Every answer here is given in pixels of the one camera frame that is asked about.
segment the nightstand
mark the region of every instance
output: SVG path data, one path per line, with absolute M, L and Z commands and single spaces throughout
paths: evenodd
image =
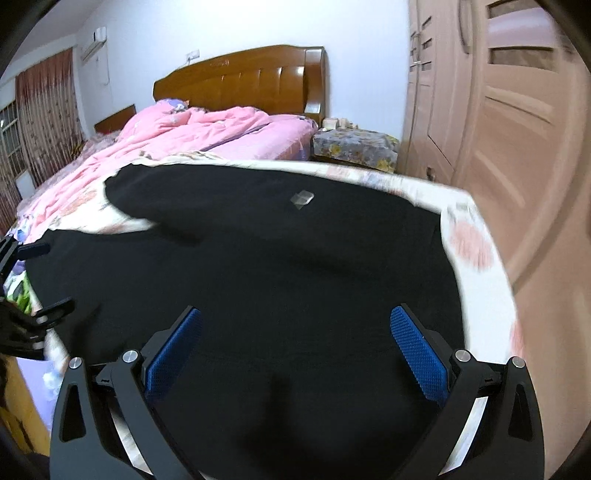
M 398 140 L 388 134 L 357 128 L 320 130 L 312 139 L 313 160 L 353 163 L 394 173 Z

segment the black cloth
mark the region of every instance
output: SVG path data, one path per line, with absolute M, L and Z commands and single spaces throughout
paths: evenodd
M 302 190 L 313 200 L 297 209 Z M 440 217 L 376 190 L 215 166 L 128 166 L 108 199 L 157 227 L 47 232 L 27 262 L 72 355 L 114 360 L 191 304 L 203 332 L 155 405 L 195 468 L 219 480 L 382 479 L 434 419 L 389 331 L 407 303 L 464 346 Z

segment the window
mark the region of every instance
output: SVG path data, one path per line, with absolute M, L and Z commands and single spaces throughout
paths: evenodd
M 2 159 L 7 160 L 12 173 L 18 177 L 26 170 L 22 155 L 21 142 L 18 137 L 17 104 L 11 103 L 0 111 L 0 142 Z

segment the metal screw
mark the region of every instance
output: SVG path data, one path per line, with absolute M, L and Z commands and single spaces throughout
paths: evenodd
M 127 350 L 124 354 L 123 354 L 123 361 L 126 364 L 130 364 L 131 362 L 135 362 L 135 360 L 138 357 L 138 352 L 136 352 L 135 350 Z
M 511 359 L 511 361 L 513 362 L 513 365 L 515 365 L 517 368 L 525 367 L 525 360 L 523 360 L 521 357 L 514 356 Z
M 472 358 L 472 355 L 470 355 L 470 352 L 467 352 L 466 350 L 458 350 L 456 352 L 456 358 L 460 362 L 469 362 L 470 358 Z
M 70 368 L 71 369 L 76 369 L 79 366 L 82 365 L 82 358 L 80 358 L 79 356 L 75 356 L 72 360 L 70 360 Z

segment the black clamp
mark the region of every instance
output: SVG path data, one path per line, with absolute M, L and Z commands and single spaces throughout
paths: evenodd
M 40 257 L 49 251 L 49 244 L 23 245 L 15 238 L 6 236 L 0 241 L 0 284 L 4 285 L 17 261 Z M 33 315 L 27 315 L 0 296 L 0 353 L 43 360 L 47 331 L 61 323 L 66 315 L 74 311 L 75 306 L 74 300 L 67 298 Z

